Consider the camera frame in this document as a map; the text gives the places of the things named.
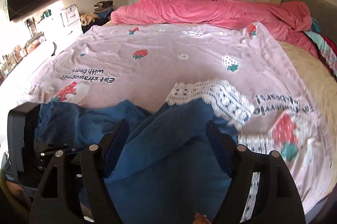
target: folded clothes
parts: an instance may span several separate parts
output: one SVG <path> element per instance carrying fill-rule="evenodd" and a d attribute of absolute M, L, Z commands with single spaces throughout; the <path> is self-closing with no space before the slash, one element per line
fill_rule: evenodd
<path fill-rule="evenodd" d="M 103 12 L 113 6 L 113 1 L 101 1 L 94 5 L 95 13 L 96 12 Z"/>
<path fill-rule="evenodd" d="M 104 12 L 96 12 L 95 14 L 100 18 L 109 18 L 110 20 L 110 14 L 114 11 L 114 8 L 109 8 L 107 11 Z"/>

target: strawberry pattern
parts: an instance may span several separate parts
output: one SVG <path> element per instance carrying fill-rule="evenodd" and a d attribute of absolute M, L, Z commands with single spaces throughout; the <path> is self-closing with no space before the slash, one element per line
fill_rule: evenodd
<path fill-rule="evenodd" d="M 134 53 L 132 53 L 132 58 L 141 59 L 141 58 L 148 56 L 148 54 L 149 54 L 149 51 L 147 49 L 141 49 L 141 50 L 137 50 Z"/>
<path fill-rule="evenodd" d="M 273 130 L 274 144 L 282 147 L 281 156 L 291 162 L 298 152 L 298 139 L 294 135 L 297 124 L 288 114 L 281 116 Z"/>
<path fill-rule="evenodd" d="M 63 88 L 62 90 L 56 93 L 53 100 L 65 101 L 67 99 L 66 95 L 68 94 L 76 95 L 76 88 L 75 88 L 76 85 L 77 85 L 77 82 L 72 82 L 71 84 L 67 85 L 65 88 Z"/>
<path fill-rule="evenodd" d="M 256 25 L 250 24 L 248 27 L 248 36 L 253 37 L 253 36 L 256 36 L 256 34 L 257 34 Z"/>
<path fill-rule="evenodd" d="M 136 27 L 134 29 L 129 29 L 128 32 L 129 32 L 129 35 L 134 35 L 136 31 L 140 31 L 139 27 Z"/>
<path fill-rule="evenodd" d="M 294 135 L 293 130 L 297 128 L 296 123 L 292 122 L 292 119 L 288 114 L 282 115 L 273 130 L 273 139 L 275 144 L 283 145 L 286 143 L 298 144 L 298 140 Z"/>
<path fill-rule="evenodd" d="M 240 69 L 240 62 L 237 58 L 225 54 L 222 57 L 222 65 L 231 72 L 238 71 Z"/>

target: lace trim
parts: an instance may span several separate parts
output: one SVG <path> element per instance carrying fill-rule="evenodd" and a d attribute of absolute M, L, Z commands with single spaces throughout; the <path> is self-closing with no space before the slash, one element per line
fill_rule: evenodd
<path fill-rule="evenodd" d="M 228 121 L 238 131 L 254 112 L 254 105 L 225 80 L 214 80 L 196 84 L 176 84 L 166 102 L 169 105 L 183 105 L 202 98 L 211 104 L 214 114 Z"/>
<path fill-rule="evenodd" d="M 274 140 L 262 135 L 255 135 L 255 136 L 239 135 L 238 143 L 245 145 L 252 152 L 261 154 L 269 154 L 271 151 L 274 150 Z M 240 223 L 252 217 L 256 202 L 259 181 L 260 181 L 260 173 L 259 172 L 253 173 L 245 210 L 243 211 Z"/>

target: blue towel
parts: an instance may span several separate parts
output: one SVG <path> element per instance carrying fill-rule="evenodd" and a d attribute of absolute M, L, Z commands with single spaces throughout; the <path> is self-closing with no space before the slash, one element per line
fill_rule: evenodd
<path fill-rule="evenodd" d="M 222 133 L 236 140 L 236 129 L 217 118 L 202 99 L 185 105 L 164 104 L 150 115 L 129 101 L 100 110 L 50 102 L 42 105 L 35 138 L 64 142 L 81 150 L 98 143 L 121 119 L 130 136 L 115 171 L 105 179 L 112 201 L 125 224 L 189 223 L 196 212 L 215 217 L 230 184 L 206 138 L 213 119 Z M 80 200 L 87 204 L 84 190 Z"/>

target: red cloth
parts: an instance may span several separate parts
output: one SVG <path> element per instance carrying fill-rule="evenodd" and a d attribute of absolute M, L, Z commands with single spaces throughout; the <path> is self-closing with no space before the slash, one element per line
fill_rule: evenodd
<path fill-rule="evenodd" d="M 331 47 L 332 51 L 337 56 L 337 46 L 334 44 L 334 42 L 332 42 L 328 37 L 322 36 L 322 38 L 329 45 L 329 47 Z"/>
<path fill-rule="evenodd" d="M 316 48 L 301 31 L 310 29 L 309 8 L 302 2 L 249 3 L 237 0 L 140 0 L 111 14 L 115 24 L 210 24 L 241 30 L 261 22 L 272 36 L 297 45 L 315 57 Z"/>

